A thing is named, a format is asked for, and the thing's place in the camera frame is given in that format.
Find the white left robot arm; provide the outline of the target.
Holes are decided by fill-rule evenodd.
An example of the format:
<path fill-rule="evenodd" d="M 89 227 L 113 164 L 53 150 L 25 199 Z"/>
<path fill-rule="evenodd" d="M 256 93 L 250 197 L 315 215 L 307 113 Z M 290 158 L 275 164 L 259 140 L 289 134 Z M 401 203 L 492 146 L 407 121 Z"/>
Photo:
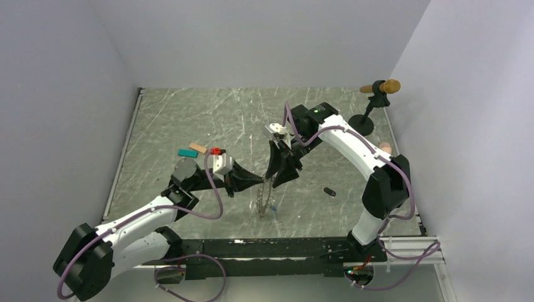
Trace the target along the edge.
<path fill-rule="evenodd" d="M 92 227 L 83 223 L 71 232 L 53 264 L 60 277 L 57 296 L 86 301 L 96 296 L 114 277 L 145 262 L 175 263 L 183 241 L 168 225 L 186 215 L 208 220 L 222 216 L 194 212 L 198 203 L 192 193 L 212 189 L 216 198 L 224 188 L 229 196 L 263 183 L 231 161 L 229 166 L 201 169 L 193 159 L 179 160 L 167 187 L 141 208 L 114 221 Z"/>

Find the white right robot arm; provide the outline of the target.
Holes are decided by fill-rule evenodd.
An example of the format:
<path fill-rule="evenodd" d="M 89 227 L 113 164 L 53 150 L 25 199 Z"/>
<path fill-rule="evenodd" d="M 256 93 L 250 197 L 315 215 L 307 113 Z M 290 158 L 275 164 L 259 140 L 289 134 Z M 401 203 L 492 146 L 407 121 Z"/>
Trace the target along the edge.
<path fill-rule="evenodd" d="M 364 210 L 349 232 L 347 251 L 353 260 L 365 260 L 391 212 L 410 197 L 409 161 L 371 144 L 328 103 L 311 109 L 286 104 L 283 122 L 270 123 L 264 130 L 270 139 L 265 177 L 272 180 L 273 188 L 298 178 L 302 157 L 322 142 L 335 148 L 364 177 Z"/>

